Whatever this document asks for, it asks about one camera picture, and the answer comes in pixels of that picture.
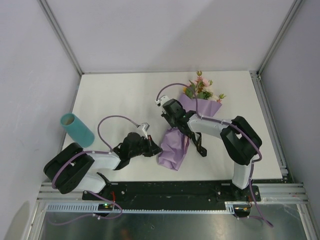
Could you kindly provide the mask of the black ribbon gold lettering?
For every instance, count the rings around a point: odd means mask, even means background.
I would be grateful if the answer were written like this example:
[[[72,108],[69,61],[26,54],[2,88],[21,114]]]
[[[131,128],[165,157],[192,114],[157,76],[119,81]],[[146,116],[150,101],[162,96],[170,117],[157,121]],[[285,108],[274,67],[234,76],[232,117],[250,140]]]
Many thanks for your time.
[[[196,151],[202,156],[207,156],[207,150],[202,146],[202,134],[200,132],[191,132],[186,135],[194,144]]]

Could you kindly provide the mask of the purple wrapping paper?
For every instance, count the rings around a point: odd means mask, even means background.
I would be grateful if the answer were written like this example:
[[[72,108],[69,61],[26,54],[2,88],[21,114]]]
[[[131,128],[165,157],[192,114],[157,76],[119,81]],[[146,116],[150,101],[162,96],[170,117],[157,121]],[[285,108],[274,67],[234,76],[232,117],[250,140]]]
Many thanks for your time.
[[[222,106],[221,103],[213,100],[190,99],[184,93],[180,95],[178,101],[187,112],[198,110],[200,115],[206,117],[213,117]],[[157,164],[178,171],[187,155],[189,145],[190,139],[177,128],[167,129],[160,143],[162,152],[157,156]]]

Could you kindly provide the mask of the artificial flower bouquet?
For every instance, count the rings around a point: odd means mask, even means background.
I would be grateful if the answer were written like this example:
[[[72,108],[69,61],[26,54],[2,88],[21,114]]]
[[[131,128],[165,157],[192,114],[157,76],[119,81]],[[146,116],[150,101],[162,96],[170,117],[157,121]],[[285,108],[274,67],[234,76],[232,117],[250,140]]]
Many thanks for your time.
[[[183,88],[183,93],[190,99],[202,99],[211,100],[217,103],[221,103],[226,97],[224,93],[219,95],[214,94],[212,90],[213,81],[203,76],[201,70],[196,72],[196,79],[190,80],[187,87]]]

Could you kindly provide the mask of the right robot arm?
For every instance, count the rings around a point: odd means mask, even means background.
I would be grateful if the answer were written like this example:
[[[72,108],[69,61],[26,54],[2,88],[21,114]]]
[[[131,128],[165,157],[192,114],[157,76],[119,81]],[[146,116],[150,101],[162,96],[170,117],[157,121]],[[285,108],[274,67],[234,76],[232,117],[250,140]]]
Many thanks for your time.
[[[234,162],[231,196],[242,201],[249,194],[248,185],[253,175],[253,164],[262,160],[262,140],[242,116],[232,120],[220,120],[201,116],[196,110],[186,111],[182,104],[166,95],[155,101],[162,108],[161,116],[168,124],[177,128],[193,141],[197,152],[205,157],[202,134],[222,140],[229,157]]]

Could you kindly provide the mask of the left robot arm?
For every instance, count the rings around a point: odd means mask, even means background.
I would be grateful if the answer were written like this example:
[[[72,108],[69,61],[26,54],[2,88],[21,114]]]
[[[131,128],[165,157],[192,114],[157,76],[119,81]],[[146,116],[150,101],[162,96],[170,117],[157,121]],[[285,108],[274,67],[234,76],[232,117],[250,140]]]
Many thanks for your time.
[[[156,156],[162,152],[150,135],[130,132],[111,151],[84,150],[73,142],[50,160],[43,172],[51,181],[51,187],[61,194],[74,190],[91,191],[100,200],[110,196],[110,181],[103,169],[118,171],[126,167],[132,158]]]

